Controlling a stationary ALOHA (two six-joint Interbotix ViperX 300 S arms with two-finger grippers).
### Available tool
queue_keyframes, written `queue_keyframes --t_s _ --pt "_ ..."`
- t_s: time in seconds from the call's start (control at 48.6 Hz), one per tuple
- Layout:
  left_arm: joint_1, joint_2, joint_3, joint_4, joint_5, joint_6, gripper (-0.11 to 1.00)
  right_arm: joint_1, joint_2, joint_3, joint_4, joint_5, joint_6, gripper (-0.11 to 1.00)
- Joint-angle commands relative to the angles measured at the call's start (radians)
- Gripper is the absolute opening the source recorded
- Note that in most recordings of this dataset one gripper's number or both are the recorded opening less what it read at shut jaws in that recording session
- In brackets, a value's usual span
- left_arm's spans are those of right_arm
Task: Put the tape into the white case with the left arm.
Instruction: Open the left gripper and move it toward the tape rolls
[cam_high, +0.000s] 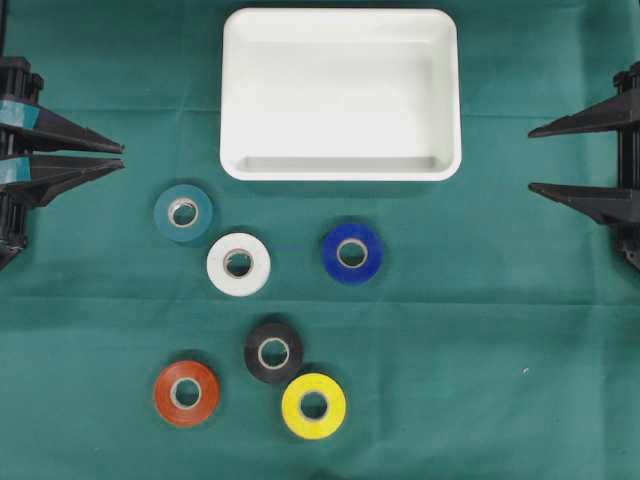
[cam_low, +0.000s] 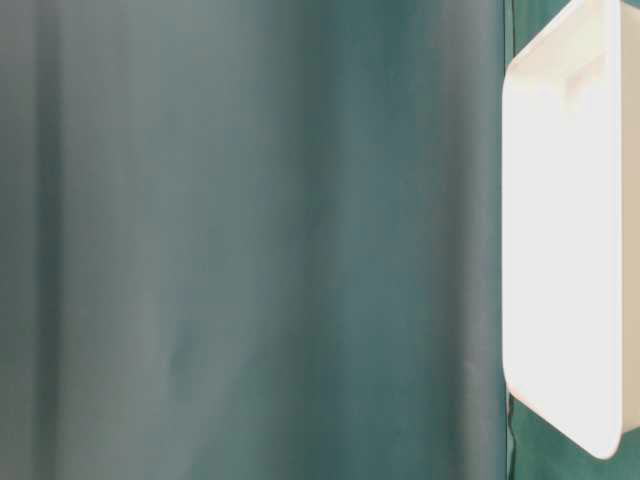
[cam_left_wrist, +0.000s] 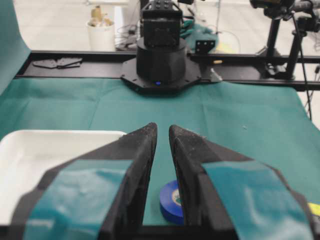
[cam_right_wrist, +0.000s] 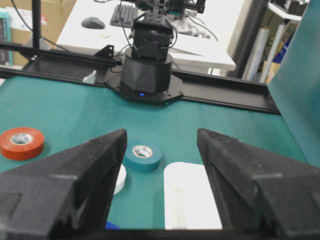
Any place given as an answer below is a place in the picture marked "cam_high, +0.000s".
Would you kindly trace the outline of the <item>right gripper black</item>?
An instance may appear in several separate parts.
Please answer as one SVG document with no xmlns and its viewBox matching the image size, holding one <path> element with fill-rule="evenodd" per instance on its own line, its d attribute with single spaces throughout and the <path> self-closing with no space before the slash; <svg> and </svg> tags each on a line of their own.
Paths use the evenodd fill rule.
<svg viewBox="0 0 640 480">
<path fill-rule="evenodd" d="M 617 249 L 639 269 L 639 62 L 614 76 L 607 100 L 528 133 L 529 138 L 618 131 L 618 187 L 530 183 L 530 191 L 564 204 L 600 225 L 617 227 Z"/>
</svg>

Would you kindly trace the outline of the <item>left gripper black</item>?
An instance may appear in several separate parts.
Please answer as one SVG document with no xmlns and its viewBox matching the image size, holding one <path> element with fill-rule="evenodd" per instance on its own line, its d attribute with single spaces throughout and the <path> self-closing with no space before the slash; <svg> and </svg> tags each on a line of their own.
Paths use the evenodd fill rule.
<svg viewBox="0 0 640 480">
<path fill-rule="evenodd" d="M 23 57 L 1 58 L 1 266 L 27 245 L 26 214 L 124 163 L 116 158 L 52 156 L 36 151 L 122 154 L 123 146 L 37 105 L 44 80 Z"/>
</svg>

